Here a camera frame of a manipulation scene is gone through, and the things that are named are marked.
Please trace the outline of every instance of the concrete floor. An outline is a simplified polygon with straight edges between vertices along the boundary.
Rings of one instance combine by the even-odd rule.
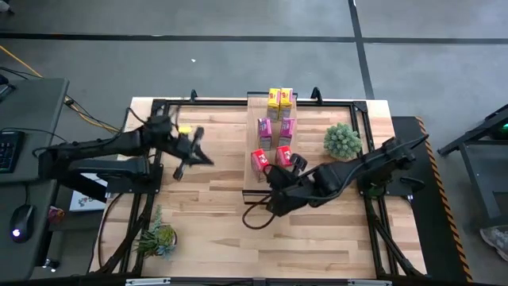
[[[0,15],[0,30],[353,36],[347,0],[13,0],[12,5],[17,15]],[[356,5],[364,37],[508,37],[508,2],[503,0],[356,0]],[[365,99],[356,45],[349,43],[0,44],[46,77],[69,78],[69,95],[116,126],[133,96],[182,96],[193,88],[201,96],[241,97],[273,86],[293,87],[304,95],[318,86],[327,98]],[[366,44],[365,51],[375,98],[387,99],[393,115],[423,117],[435,149],[508,99],[508,45]],[[3,53],[0,64],[23,69]],[[57,133],[69,140],[108,136],[68,109],[61,119]],[[469,227],[477,207],[459,154],[438,158],[438,164],[474,280],[508,284],[508,264]],[[56,274],[37,271],[34,277],[84,273],[95,235],[65,234],[63,255],[73,262],[63,263]]]

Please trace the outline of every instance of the red object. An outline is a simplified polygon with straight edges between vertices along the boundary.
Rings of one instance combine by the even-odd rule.
[[[281,167],[291,166],[291,148],[289,146],[277,147],[277,153],[275,154],[275,162]]]
[[[268,166],[270,163],[268,162],[268,158],[264,154],[262,149],[257,149],[256,151],[251,153],[251,164],[252,170],[258,181],[264,180],[263,169]]]

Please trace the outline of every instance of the yellow box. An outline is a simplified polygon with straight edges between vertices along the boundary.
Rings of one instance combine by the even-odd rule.
[[[270,88],[268,93],[267,117],[272,120],[279,119],[280,89]]]
[[[279,118],[289,118],[291,115],[291,107],[293,106],[293,89],[281,88],[280,89],[280,110]]]

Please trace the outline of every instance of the succulent plant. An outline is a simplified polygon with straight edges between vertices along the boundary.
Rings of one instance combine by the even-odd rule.
[[[350,159],[362,149],[362,141],[349,125],[337,123],[326,130],[324,148],[331,157]]]
[[[143,253],[144,257],[161,256],[169,260],[175,246],[176,232],[170,225],[162,225],[162,210],[157,205],[155,222],[137,240],[137,251]]]

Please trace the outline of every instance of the stack of boxes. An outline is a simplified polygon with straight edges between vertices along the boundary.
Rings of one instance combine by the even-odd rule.
[[[271,150],[271,123],[281,121],[279,142],[275,153],[275,163],[283,168],[290,167],[291,139],[293,137],[294,118],[290,118],[294,104],[292,88],[270,88],[268,92],[267,117],[258,119],[259,149],[251,153],[252,170],[256,179],[264,179],[263,170],[270,163],[264,151]]]

